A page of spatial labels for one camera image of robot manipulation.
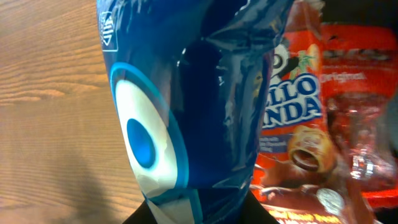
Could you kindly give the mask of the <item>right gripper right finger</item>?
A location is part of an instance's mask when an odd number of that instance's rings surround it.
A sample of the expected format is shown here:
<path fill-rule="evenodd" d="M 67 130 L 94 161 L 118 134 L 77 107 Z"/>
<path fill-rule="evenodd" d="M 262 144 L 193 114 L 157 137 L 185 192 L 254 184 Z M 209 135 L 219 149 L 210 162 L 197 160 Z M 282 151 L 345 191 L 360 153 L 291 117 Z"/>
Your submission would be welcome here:
<path fill-rule="evenodd" d="M 249 191 L 244 199 L 238 224 L 279 224 L 279 222 L 268 213 L 253 193 Z"/>

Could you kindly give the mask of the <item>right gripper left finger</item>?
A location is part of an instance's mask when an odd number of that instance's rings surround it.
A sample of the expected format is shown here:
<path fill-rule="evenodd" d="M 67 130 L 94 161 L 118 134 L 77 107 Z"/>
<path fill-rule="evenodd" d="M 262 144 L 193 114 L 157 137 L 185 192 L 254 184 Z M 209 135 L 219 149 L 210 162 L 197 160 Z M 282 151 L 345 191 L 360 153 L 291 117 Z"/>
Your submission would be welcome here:
<path fill-rule="evenodd" d="M 133 212 L 123 224 L 157 224 L 148 204 L 142 202 L 141 205 Z"/>

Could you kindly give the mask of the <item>red Hello Panda packet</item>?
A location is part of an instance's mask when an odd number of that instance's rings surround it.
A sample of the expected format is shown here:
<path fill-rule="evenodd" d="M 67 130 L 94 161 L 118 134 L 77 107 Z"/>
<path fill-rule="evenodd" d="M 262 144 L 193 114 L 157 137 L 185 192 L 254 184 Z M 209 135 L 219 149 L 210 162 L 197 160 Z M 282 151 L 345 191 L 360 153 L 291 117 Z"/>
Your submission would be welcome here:
<path fill-rule="evenodd" d="M 274 50 L 251 191 L 276 223 L 375 223 L 328 133 L 321 1 L 295 1 Z"/>

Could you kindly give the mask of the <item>blue Oreo cookie pack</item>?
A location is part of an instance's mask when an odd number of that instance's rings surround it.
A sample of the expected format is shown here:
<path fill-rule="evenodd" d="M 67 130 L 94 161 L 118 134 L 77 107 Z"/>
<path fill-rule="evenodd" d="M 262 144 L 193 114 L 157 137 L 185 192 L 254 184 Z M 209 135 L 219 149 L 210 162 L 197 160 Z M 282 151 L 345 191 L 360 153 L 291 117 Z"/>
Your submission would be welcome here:
<path fill-rule="evenodd" d="M 101 0 L 131 169 L 157 223 L 236 223 L 292 1 Z"/>

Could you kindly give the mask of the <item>red Hacks candy bag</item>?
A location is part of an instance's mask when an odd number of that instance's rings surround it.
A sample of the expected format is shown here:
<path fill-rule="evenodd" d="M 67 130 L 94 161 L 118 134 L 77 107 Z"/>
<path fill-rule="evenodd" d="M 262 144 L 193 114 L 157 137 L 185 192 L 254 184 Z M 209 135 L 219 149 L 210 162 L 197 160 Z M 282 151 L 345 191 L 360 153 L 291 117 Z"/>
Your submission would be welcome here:
<path fill-rule="evenodd" d="M 386 27 L 322 25 L 329 133 L 373 208 L 397 206 L 387 105 L 397 91 L 397 38 Z"/>

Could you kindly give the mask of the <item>dark green box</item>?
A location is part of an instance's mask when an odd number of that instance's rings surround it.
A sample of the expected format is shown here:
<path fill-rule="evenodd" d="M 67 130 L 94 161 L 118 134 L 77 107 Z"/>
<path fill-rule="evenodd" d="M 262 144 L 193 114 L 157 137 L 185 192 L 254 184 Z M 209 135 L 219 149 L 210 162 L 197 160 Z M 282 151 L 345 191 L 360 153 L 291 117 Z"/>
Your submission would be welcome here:
<path fill-rule="evenodd" d="M 397 27 L 397 0 L 326 0 L 323 22 Z"/>

